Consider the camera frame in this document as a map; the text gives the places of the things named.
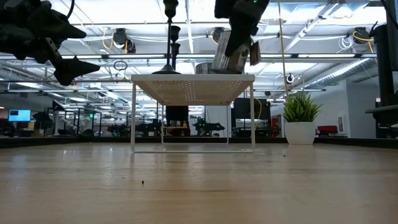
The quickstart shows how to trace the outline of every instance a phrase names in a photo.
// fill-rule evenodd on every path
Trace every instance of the security camera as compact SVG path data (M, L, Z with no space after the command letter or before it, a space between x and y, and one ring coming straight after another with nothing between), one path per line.
M289 75L286 76L286 81L287 83L292 84L294 82L294 76L291 73L289 73Z

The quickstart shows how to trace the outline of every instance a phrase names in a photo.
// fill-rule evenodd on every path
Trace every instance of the computer monitor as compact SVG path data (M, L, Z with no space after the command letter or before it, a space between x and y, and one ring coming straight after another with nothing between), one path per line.
M266 99L254 100L254 119L270 120L270 103ZM234 100L234 114L235 119L250 119L250 99L237 98Z
M8 121L30 121L30 110L9 110Z

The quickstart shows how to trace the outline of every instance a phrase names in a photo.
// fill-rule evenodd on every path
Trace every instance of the black cable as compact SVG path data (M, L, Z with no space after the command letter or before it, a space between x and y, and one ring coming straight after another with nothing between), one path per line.
M72 15L73 12L73 8L75 7L75 0L72 0L72 2L70 3L70 9L69 12L67 14L67 18L69 19L69 17Z
M390 10L387 8L386 5L386 1L385 0L380 0L381 4L384 6L384 9L386 10L386 13L388 15L388 17L390 17L390 20L392 21L392 23L394 24L394 26L396 27L396 29L398 30L398 23L397 21L394 19L394 17L392 16Z

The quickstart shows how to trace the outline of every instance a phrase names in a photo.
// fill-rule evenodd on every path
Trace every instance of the wall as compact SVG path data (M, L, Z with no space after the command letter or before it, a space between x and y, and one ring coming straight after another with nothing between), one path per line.
M344 117L345 132L339 133L350 137L349 111L347 100L346 81L343 80L335 86L327 86L326 91L311 92L313 102L322 105L318 117L315 119L316 126L338 126L338 117ZM284 106L271 108L271 116L284 113Z
M231 113L228 113L227 117L227 109L226 106L206 106L206 122L207 123L217 123L219 122L225 130L224 131L213 131L214 133L218 133L220 137L227 137L227 134L231 137Z
M365 111L375 107L379 87L374 82L352 83L347 81L349 124L352 138L376 138L376 122Z

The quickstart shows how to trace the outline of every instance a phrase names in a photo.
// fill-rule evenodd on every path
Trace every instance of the ceiling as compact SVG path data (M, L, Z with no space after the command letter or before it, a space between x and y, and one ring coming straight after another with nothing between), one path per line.
M52 8L67 14L70 7L70 0L51 0ZM368 54L371 53L368 44L358 45L353 43L345 47L341 44L343 37L347 33L352 34L355 27L366 27L369 31L373 24L386 22L386 13L383 7L377 4L370 4L373 1L346 0L347 4L341 4L335 8L335 12L323 19L317 20L322 9L328 6L326 0L305 0L289 1L281 0L281 17L284 47L295 39L294 37L303 31L305 34L295 43L286 49L286 54L351 54L353 52ZM184 74L193 74L194 65L202 62L212 62L212 58L197 59L190 58L191 54L214 54L217 45L208 36L215 27L230 29L227 19L214 18L215 0L179 0L177 15L173 18L175 25L181 27L179 43L180 54L189 54L187 58L177 61L177 71ZM254 37L259 40L262 54L279 54L281 52L279 33L279 13L277 1L271 1L259 23L259 31ZM72 16L69 18L71 24L85 31L87 37L82 40L66 40L63 42L60 53L62 55L113 55L123 54L123 50L113 47L107 49L103 45L110 46L111 33L116 28L126 28L127 35L134 41L136 54L160 54L166 52L167 39L167 18L164 16L164 5L161 0L77 0ZM38 77L49 77L53 72L50 65L37 64L32 60L20 62L11 59L2 59L9 65L13 65L22 70L32 72ZM114 60L91 60L103 66L101 70L80 77L79 80L118 80L131 75L148 74L160 70L165 64L165 59L143 58L125 60L129 67L125 71L117 71L113 68ZM315 58L305 58L305 60L288 61L285 64L286 72L300 77L301 82L309 81L318 74L327 71L329 68L341 63L334 60L316 60ZM4 80L9 79L6 71L0 77ZM32 75L21 74L13 70L15 74L20 73L19 77L13 79L27 80L34 78ZM247 63L245 73L257 75L254 83L255 88L280 88L284 84L282 63L280 60L268 60L250 67ZM67 89L87 89L90 84L78 83ZM98 88L107 90L131 90L130 83L100 83ZM27 88L22 85L11 85L11 88ZM61 88L57 84L43 84L42 88ZM59 96L69 97L69 93L58 93ZM130 93L116 93L120 98L131 101ZM53 96L58 100L64 97ZM92 102L105 101L98 98L97 93L80 94L78 97L86 98Z

